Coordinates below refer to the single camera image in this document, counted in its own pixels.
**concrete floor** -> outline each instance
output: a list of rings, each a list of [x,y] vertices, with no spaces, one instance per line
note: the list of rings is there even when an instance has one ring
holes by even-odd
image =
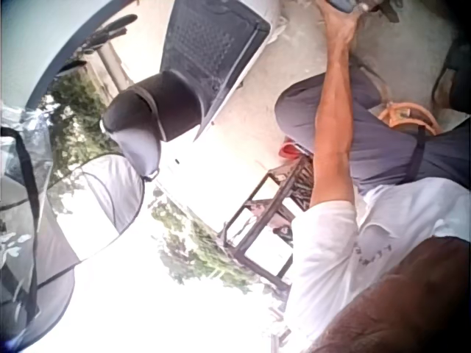
[[[364,19],[355,53],[388,82],[395,101],[429,107],[431,87],[454,29],[419,0],[404,2],[399,24],[390,24],[379,13]],[[141,0],[118,14],[139,16],[127,35],[113,41],[135,82],[159,70],[172,3]],[[266,171],[283,162],[277,156],[283,134],[273,113],[277,97],[289,85],[325,70],[323,24],[314,2],[282,3],[289,21],[286,31],[266,48],[214,126],[194,143],[192,131],[164,146],[166,167],[158,180],[215,230],[222,228]]]

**strap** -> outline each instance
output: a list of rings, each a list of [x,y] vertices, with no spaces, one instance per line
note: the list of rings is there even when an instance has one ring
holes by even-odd
[[[26,300],[26,325],[29,324],[38,312],[38,273],[36,271],[36,253],[38,252],[38,224],[39,224],[39,192],[36,185],[35,174],[33,172],[31,157],[29,156],[23,138],[20,133],[9,127],[1,127],[0,135],[14,138],[16,153],[20,160],[21,176],[23,177],[24,186],[28,193],[29,206],[31,207],[33,220],[33,241],[32,241],[32,273],[31,284],[29,286],[28,300]]]
[[[419,173],[420,164],[422,163],[425,150],[425,126],[419,125],[419,131],[417,133],[416,139],[417,145],[415,146],[414,152],[412,153],[411,162],[408,165],[406,176],[401,182],[399,182],[398,185],[413,182]]]

